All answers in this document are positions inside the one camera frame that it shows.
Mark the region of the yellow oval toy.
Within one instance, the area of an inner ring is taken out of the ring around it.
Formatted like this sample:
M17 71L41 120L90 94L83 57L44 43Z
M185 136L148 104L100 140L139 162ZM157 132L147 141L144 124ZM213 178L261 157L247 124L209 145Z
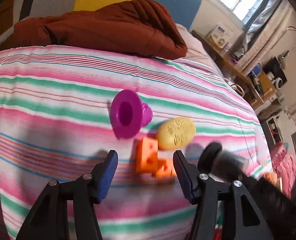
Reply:
M177 150L187 146L195 134L196 127L190 118L175 118L162 123L156 139L161 150Z

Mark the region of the beige curtain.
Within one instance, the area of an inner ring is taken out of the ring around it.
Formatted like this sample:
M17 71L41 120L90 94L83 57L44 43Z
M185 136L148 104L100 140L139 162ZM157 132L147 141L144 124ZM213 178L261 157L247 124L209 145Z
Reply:
M235 55L241 56L237 70L248 75L265 57L285 33L292 11L288 0L268 0L265 3L265 7L251 21L242 43L235 51Z

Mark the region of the dark red blanket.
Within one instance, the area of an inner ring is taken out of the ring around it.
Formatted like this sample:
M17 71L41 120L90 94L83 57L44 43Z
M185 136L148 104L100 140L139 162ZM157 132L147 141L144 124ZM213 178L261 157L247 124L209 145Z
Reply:
M188 48L166 7L153 0L114 3L96 11L28 18L0 50L63 45L93 50L161 57L185 57Z

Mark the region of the white box on desk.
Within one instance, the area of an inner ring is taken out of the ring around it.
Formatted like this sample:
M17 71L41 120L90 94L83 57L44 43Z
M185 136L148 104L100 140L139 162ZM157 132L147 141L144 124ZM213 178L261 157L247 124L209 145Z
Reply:
M231 39L233 31L227 25L217 24L208 35L208 39L213 41L220 49L222 49Z

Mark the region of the striped bed cover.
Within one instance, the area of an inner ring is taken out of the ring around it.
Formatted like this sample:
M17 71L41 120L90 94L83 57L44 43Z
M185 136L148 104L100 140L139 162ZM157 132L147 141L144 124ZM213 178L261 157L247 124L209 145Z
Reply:
M15 239L52 179L77 179L110 150L119 163L95 207L104 239L183 239L194 206L179 182L135 173L135 150L168 120L196 127L187 160L218 141L249 160L248 174L272 170L252 107L214 68L64 46L0 51L0 239Z

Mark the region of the orange block toy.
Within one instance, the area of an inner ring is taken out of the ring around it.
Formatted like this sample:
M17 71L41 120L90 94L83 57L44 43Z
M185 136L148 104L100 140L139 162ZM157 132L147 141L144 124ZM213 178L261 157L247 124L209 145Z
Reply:
M158 158L158 141L149 137L143 137L137 144L135 172L150 174L156 179L177 177L172 159Z

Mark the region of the wooden side desk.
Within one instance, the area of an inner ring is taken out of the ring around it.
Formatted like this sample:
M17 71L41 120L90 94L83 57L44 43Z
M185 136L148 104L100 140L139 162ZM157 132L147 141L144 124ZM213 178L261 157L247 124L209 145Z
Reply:
M255 89L252 80L246 74L242 74L241 70L237 70L236 64L232 62L232 59L228 53L225 53L220 48L217 48L213 41L207 39L198 31L193 30L191 34L201 41L206 52L215 61L222 72L230 72L232 79L236 81L238 85L241 85L241 87L245 89L244 98L252 106L253 109L257 109L258 107L262 106L276 93L277 89L264 72L261 72L258 76L258 80L262 87L262 94L260 94Z

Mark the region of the magenta toy cup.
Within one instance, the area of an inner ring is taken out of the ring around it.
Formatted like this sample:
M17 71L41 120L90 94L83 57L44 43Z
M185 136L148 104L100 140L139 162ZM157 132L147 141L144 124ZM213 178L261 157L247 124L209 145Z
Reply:
M110 111L110 123L117 138L135 137L153 118L151 107L136 92L125 89L117 93Z

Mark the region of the dark grey cylinder speaker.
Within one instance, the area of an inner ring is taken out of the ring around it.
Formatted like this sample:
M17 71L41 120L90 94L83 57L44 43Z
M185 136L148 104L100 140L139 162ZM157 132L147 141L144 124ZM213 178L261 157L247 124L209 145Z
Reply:
M222 148L219 142L211 142L201 153L197 168L226 181L242 180L249 167L249 160Z

